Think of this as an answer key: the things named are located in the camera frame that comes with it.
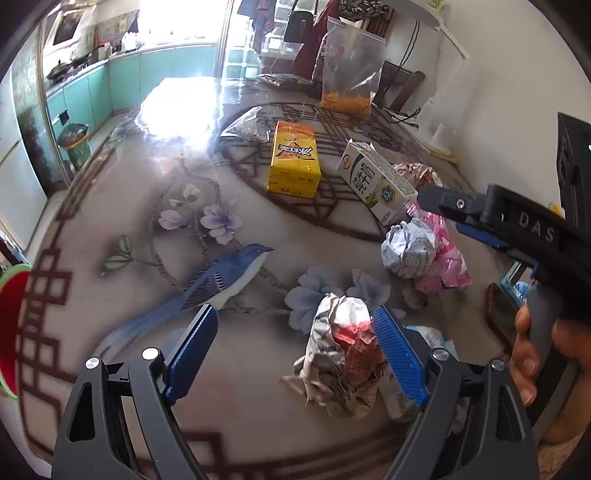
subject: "snack in bag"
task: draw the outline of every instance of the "snack in bag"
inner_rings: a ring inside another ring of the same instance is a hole
[[[443,287],[466,287],[472,283],[468,267],[459,249],[452,242],[447,231],[445,218],[421,210],[417,202],[408,207],[408,214],[433,225],[437,239],[437,253],[427,272],[414,279],[414,287],[423,293],[432,293]]]
[[[319,107],[368,119],[386,60],[386,41],[329,17]]]

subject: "teal cabinet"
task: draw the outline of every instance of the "teal cabinet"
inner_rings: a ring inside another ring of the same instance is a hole
[[[66,110],[66,96],[64,95],[64,91],[60,90],[56,92],[52,96],[47,99],[47,107],[49,109],[49,120],[53,122],[53,119],[57,117],[60,113]],[[62,125],[61,122],[58,120],[55,124],[53,124],[53,133],[56,136],[56,139],[60,137],[62,130],[66,125]]]
[[[92,104],[90,103],[88,75],[66,85],[64,95],[70,122],[88,125],[88,131],[92,135],[96,130],[96,124]]]
[[[203,45],[174,49],[174,77],[213,77],[217,47]]]
[[[96,128],[99,129],[113,112],[111,106],[111,86],[109,85],[109,68],[107,65],[98,67],[88,75],[90,104],[95,117]]]
[[[49,108],[49,116],[51,119],[57,117],[66,109],[66,97],[64,91],[59,90],[47,99],[47,107]]]
[[[141,60],[141,90],[142,101],[156,88],[165,78],[174,76],[174,50],[151,51],[142,53]]]
[[[113,111],[133,108],[142,101],[139,55],[109,61],[109,84]]]

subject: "red clothing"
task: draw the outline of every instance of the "red clothing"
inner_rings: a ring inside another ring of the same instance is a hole
[[[328,17],[339,18],[339,0],[330,0],[320,18],[312,28],[308,40],[302,45],[293,63],[293,73],[310,80],[314,72],[316,57],[320,50],[320,43],[328,31]]]

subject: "green trash can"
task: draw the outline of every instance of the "green trash can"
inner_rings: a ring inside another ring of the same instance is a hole
[[[90,158],[88,125],[68,125],[57,139],[57,144],[66,151],[72,165],[76,171],[79,171],[86,160]]]

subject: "yellow box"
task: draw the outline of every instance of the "yellow box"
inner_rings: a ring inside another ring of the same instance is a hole
[[[320,163],[314,130],[277,122],[267,190],[312,198],[320,183]]]

